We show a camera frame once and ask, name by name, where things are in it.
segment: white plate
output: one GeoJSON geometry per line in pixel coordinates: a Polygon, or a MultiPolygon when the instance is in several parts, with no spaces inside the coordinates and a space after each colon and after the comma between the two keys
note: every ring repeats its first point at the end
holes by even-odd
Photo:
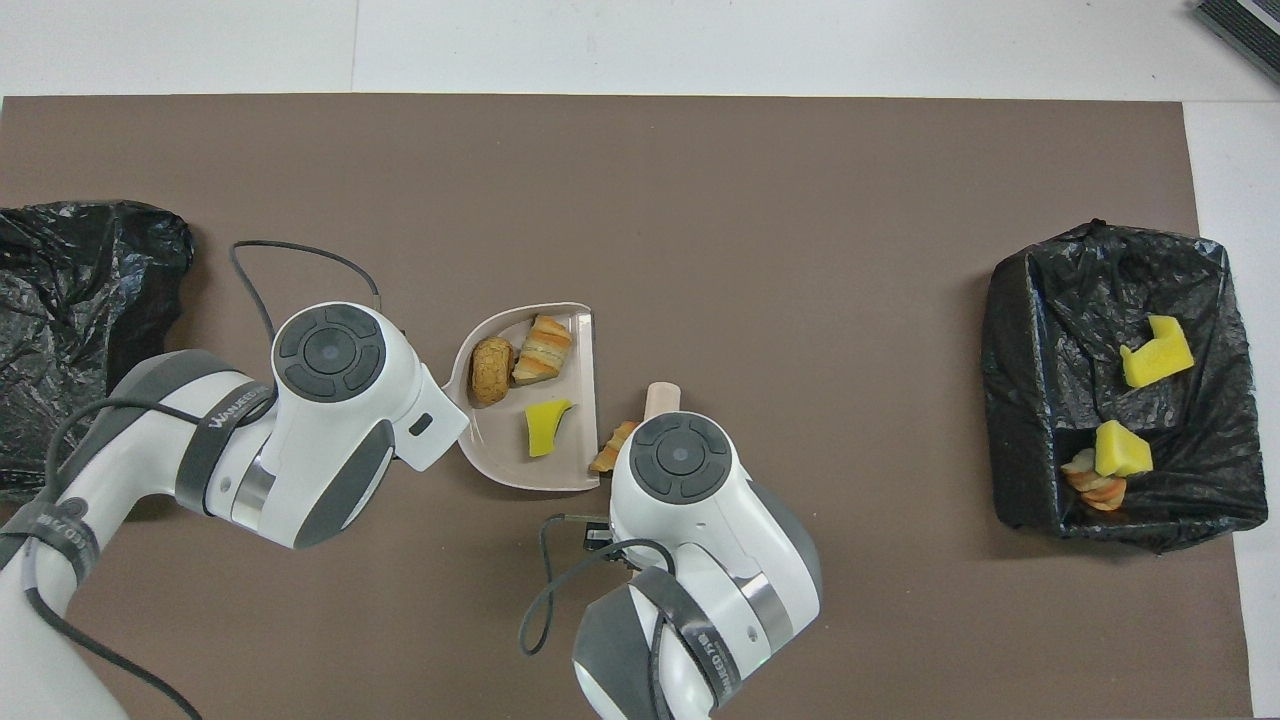
{"type": "Polygon", "coordinates": [[[595,331],[591,309],[580,302],[526,305],[499,313],[471,331],[453,361],[453,374],[444,393],[467,414],[470,425],[458,438],[467,460],[504,486],[540,491],[582,491],[600,484],[599,473],[586,469],[600,450],[595,428],[595,331]],[[477,407],[471,396],[471,351],[486,337],[498,336],[516,352],[534,324],[534,316],[550,315],[573,336],[568,357],[557,378],[515,387],[498,402],[477,407]],[[525,407],[564,398],[573,407],[564,413],[556,432],[556,451],[529,456],[525,407]]]}

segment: brown mat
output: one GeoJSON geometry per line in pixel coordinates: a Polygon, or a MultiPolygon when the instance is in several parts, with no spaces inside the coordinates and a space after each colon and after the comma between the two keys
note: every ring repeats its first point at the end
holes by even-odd
{"type": "MultiPolygon", "coordinates": [[[[591,305],[602,437],[666,379],[808,524],[817,623],[719,717],[1249,715],[1231,542],[1166,557],[1001,527],[978,328],[991,268],[1091,218],[1196,232],[1170,104],[539,97],[6,99],[0,204],[128,197],[202,242],[174,347],[259,378],[227,246],[364,264],[443,382],[492,313],[591,305]]],[[[246,251],[275,316],[366,299],[339,266],[246,251]]],[[[72,603],[206,717],[589,717],[516,626],[540,520],[457,450],[399,465],[344,536],[289,552],[218,520],[131,523],[72,603]]],[[[554,536],[561,568],[579,537],[554,536]]],[[[108,669],[140,717],[174,716],[108,669]]]]}

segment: black trash bag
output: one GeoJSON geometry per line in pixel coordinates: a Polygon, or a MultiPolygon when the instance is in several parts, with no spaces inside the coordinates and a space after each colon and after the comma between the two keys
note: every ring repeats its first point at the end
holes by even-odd
{"type": "Polygon", "coordinates": [[[0,501],[35,497],[58,424],[164,352],[193,252],[182,218],[141,202],[0,209],[0,501]]]}
{"type": "Polygon", "coordinates": [[[982,372],[1006,525],[1160,553],[1266,520],[1253,370],[1221,245],[1093,220],[1005,259],[987,293],[982,372]],[[1119,348],[1151,340],[1149,315],[1179,320],[1196,366],[1134,389],[1119,348]],[[1151,443],[1155,470],[1103,512],[1060,466],[1112,419],[1151,443]]]}

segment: yellow foam piece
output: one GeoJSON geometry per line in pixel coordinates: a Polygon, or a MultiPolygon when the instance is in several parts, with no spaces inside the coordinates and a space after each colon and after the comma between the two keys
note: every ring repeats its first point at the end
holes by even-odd
{"type": "Polygon", "coordinates": [[[1180,373],[1193,365],[1192,348],[1178,318],[1152,315],[1151,334],[1155,340],[1138,350],[1120,346],[1120,360],[1124,363],[1124,380],[1129,387],[1147,387],[1151,383],[1180,373]]]}
{"type": "Polygon", "coordinates": [[[556,430],[561,418],[573,404],[567,400],[548,400],[525,407],[525,423],[529,425],[529,456],[541,457],[556,450],[556,430]]]}
{"type": "Polygon", "coordinates": [[[1100,475],[1128,478],[1134,473],[1146,473],[1156,466],[1151,461],[1151,446],[1147,441],[1116,420],[1098,425],[1094,441],[1097,457],[1093,471],[1100,475]]]}

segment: white floor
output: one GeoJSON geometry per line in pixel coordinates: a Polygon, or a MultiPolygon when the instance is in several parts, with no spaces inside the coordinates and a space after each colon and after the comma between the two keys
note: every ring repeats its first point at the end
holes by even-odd
{"type": "MultiPolygon", "coordinates": [[[[0,0],[0,97],[568,92],[1176,100],[1280,439],[1280,85],[1185,0],[0,0]]],[[[1268,462],[1274,470],[1274,462],[1268,462]]],[[[1272,484],[1272,507],[1280,492],[1272,484]]],[[[1280,715],[1280,524],[1236,536],[1257,716],[1280,715]]]]}

